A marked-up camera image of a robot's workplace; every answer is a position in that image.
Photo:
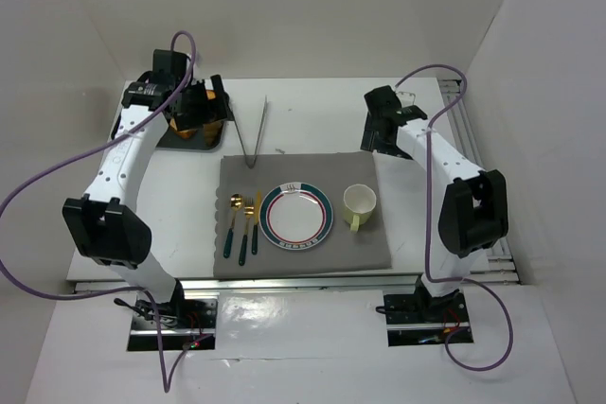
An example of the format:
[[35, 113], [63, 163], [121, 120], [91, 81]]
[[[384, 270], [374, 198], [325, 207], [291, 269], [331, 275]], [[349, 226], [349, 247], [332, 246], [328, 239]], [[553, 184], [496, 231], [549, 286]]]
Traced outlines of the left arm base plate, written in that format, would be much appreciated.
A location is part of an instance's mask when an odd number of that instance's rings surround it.
[[[153, 352], [158, 349], [157, 325], [148, 301], [137, 300], [135, 304], [123, 304], [133, 313], [127, 350], [129, 352]], [[160, 308], [160, 327], [165, 351], [179, 351], [187, 344], [190, 350], [214, 350], [216, 346], [216, 324], [218, 297], [187, 300], [185, 312], [170, 316]]]

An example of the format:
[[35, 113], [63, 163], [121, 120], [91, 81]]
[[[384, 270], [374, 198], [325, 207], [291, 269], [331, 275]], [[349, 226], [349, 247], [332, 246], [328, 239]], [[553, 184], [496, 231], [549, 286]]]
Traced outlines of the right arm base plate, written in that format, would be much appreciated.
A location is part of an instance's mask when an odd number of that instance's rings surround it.
[[384, 316], [387, 342], [394, 346], [422, 346], [473, 343], [467, 302], [459, 292], [447, 303], [421, 309], [413, 294], [385, 294], [383, 304], [375, 307]]

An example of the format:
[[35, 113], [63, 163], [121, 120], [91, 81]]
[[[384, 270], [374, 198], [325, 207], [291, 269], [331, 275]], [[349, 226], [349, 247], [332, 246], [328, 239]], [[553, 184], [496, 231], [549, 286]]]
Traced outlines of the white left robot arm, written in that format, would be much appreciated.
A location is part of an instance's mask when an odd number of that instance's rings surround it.
[[207, 90], [187, 85], [169, 100], [182, 77], [148, 72], [124, 92], [113, 144], [98, 175], [78, 198], [69, 198], [62, 215], [80, 255], [108, 267], [129, 285], [148, 291], [139, 305], [158, 306], [161, 317], [176, 322], [188, 311], [180, 281], [152, 254], [151, 228], [136, 214], [139, 188], [152, 154], [175, 126], [180, 130], [231, 118], [229, 96], [220, 76]]

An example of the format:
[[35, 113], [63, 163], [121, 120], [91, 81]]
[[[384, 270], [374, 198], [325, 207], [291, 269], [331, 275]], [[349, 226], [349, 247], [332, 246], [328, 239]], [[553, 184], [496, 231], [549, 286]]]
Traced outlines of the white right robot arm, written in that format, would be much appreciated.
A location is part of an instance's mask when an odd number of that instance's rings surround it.
[[366, 93], [365, 105], [361, 148], [413, 160], [426, 173], [424, 271], [402, 310], [434, 322], [453, 304], [478, 257], [508, 233], [506, 179], [468, 160], [391, 87]]

